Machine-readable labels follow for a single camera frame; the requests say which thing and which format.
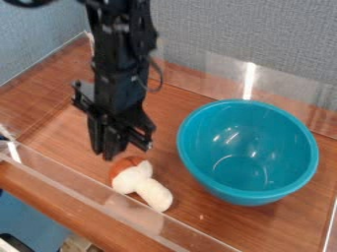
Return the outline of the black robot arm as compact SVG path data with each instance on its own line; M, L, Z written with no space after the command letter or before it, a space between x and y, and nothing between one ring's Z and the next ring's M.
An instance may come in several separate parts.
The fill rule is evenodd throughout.
M90 148L104 160L135 145L152 147L155 124L143 110L148 71L160 67L149 52L156 48L149 0L74 0L85 7L93 36L93 82L72 83L72 104L86 114Z

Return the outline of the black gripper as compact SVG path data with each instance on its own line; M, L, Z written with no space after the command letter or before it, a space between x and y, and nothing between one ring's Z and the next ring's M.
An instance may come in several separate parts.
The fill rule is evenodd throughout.
M72 84L72 104L86 115L90 147L102 152L105 161L121 153L128 144L144 152L151 149L155 124L143 110L148 63L123 68L92 64L93 83Z

